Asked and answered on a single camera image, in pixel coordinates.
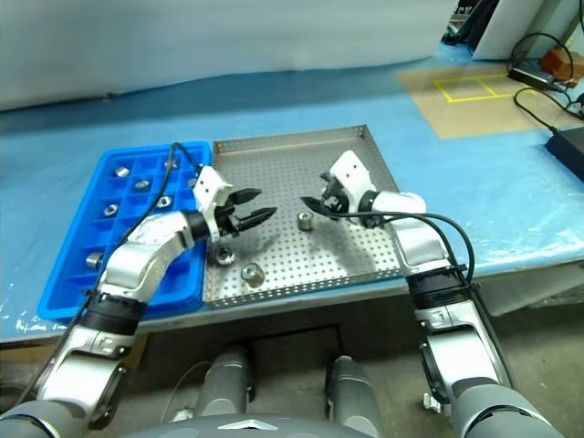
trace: table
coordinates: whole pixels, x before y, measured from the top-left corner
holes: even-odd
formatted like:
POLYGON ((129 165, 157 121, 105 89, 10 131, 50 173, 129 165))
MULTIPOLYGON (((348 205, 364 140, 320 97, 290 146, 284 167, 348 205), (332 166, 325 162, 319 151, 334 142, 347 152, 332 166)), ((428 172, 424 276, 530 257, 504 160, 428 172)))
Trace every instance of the table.
MULTIPOLYGON (((441 47, 405 65, 209 78, 2 114, 0 340, 40 339, 62 329, 38 318, 37 301, 97 160, 112 148, 365 123, 399 186, 466 229, 477 275, 584 258, 584 183, 543 148, 544 130, 441 140, 396 78, 401 68, 470 62, 465 47, 441 47)), ((464 260, 462 245, 454 249, 464 260)), ((145 322, 140 331, 386 296, 404 292, 403 285, 392 280, 202 308, 145 322)))

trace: blue tray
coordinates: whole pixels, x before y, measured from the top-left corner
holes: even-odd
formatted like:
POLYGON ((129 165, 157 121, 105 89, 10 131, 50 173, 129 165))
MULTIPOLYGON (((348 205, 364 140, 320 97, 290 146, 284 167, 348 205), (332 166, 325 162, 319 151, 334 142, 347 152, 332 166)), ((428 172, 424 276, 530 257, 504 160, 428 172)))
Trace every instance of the blue tray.
MULTIPOLYGON (((209 143, 192 141, 182 145, 196 161, 211 163, 209 143)), ((146 211, 160 190, 169 148, 170 144, 118 149, 101 157, 38 302, 36 311, 41 318, 67 322, 75 315, 84 299, 82 290, 91 288, 97 277, 97 271, 85 265, 86 257, 99 251, 106 260, 121 235, 146 211), (114 170, 119 166, 130 169, 130 174, 116 176, 114 170), (148 191, 134 189, 134 183, 140 180, 151 182, 148 191), (114 216, 105 217, 103 210, 111 203, 117 204, 119 210, 114 216)), ((171 196, 172 205, 155 209, 153 214, 194 209, 193 191, 188 186, 194 177, 193 167, 179 150, 174 154, 174 161, 178 168, 172 170, 165 193, 171 196)), ((205 242, 199 242, 192 251, 172 262, 148 304, 145 318, 168 316, 201 306, 205 250, 205 242)))

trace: black power adapter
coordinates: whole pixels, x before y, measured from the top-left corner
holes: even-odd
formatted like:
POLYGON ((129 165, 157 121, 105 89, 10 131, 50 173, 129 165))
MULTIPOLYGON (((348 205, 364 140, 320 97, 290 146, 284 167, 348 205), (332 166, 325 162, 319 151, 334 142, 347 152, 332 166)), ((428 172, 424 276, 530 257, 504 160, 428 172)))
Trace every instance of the black power adapter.
POLYGON ((554 130, 546 149, 584 182, 584 128, 554 130))

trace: metal perforated tray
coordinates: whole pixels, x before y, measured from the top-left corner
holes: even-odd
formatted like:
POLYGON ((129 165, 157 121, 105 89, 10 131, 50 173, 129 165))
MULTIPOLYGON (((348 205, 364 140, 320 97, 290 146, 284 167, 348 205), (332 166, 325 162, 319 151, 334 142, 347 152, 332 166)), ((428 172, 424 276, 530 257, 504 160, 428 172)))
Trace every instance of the metal perforated tray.
POLYGON ((379 189, 397 190, 366 125, 216 141, 213 147, 214 167, 228 182, 235 188, 262 189, 253 202, 238 206, 237 214, 268 206, 276 206, 277 212, 260 226, 221 243, 235 253, 230 266, 217 265, 218 248, 209 248, 207 304, 233 306, 399 275, 391 240, 381 229, 320 216, 314 218, 313 231, 297 228, 297 214, 307 210, 300 196, 318 197, 325 184, 320 174, 346 150, 357 153, 379 189), (266 276, 256 288, 240 275, 252 262, 266 276))

